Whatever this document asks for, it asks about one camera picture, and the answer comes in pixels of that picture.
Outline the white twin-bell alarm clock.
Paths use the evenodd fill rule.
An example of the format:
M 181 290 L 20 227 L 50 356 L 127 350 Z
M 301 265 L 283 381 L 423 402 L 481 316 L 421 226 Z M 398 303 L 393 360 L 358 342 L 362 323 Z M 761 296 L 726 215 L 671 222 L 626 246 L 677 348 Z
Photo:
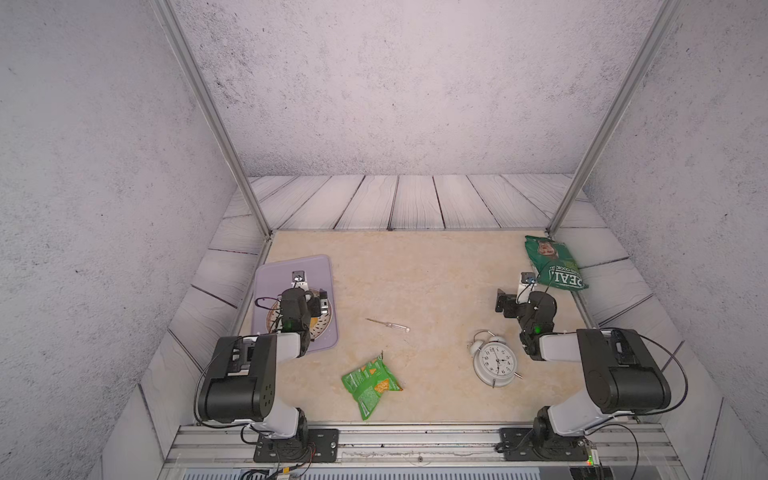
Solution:
M 483 384 L 503 388 L 522 379 L 516 354 L 503 336 L 490 330 L 477 331 L 468 350 L 474 372 Z

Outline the clear handle screwdriver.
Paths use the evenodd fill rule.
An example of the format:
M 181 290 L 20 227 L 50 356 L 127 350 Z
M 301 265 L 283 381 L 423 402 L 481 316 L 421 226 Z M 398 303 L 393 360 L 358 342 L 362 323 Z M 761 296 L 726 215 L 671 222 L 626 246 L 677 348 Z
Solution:
M 369 322 L 372 322 L 372 323 L 375 323 L 375 324 L 383 325 L 383 326 L 385 326 L 387 328 L 401 330 L 401 331 L 404 331 L 406 333 L 410 332 L 410 330 L 411 330 L 410 327 L 408 327 L 406 325 L 397 324 L 397 323 L 393 323 L 393 322 L 381 321 L 381 320 L 376 320 L 376 319 L 372 319 L 372 318 L 366 318 L 365 320 L 367 320 Z

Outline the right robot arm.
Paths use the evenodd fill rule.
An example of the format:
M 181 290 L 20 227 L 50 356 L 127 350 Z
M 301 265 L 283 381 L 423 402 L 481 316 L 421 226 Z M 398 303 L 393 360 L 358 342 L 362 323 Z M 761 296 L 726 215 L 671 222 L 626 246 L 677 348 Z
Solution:
M 539 410 L 533 446 L 581 446 L 587 434 L 618 417 L 671 412 L 687 399 L 689 384 L 672 400 L 668 380 L 649 352 L 651 340 L 633 329 L 554 330 L 557 302 L 545 291 L 519 294 L 499 290 L 495 311 L 518 321 L 524 352 L 533 361 L 581 365 L 585 388 L 566 401 Z

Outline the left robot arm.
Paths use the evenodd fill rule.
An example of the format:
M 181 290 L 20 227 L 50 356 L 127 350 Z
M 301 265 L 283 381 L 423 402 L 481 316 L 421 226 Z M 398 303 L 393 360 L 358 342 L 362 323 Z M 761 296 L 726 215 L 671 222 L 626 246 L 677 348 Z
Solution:
M 326 291 L 293 287 L 277 298 L 275 331 L 219 338 L 195 394 L 196 421 L 213 429 L 250 428 L 261 439 L 306 447 L 306 416 L 278 397 L 277 367 L 307 354 L 311 322 L 328 311 Z

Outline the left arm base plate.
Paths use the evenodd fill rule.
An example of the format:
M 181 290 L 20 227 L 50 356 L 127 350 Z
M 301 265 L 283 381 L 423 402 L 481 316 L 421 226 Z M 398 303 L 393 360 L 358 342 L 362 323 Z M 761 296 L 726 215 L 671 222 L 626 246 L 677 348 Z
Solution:
M 272 439 L 260 432 L 253 461 L 257 464 L 280 463 L 323 464 L 337 460 L 340 432 L 338 429 L 299 429 L 294 437 Z

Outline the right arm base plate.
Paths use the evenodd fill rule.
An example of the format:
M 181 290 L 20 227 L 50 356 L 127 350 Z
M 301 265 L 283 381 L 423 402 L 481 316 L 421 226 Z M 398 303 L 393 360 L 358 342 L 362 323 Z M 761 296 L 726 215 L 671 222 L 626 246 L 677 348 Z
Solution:
M 580 437 L 547 436 L 533 428 L 502 428 L 494 451 L 508 462 L 587 462 L 591 458 Z

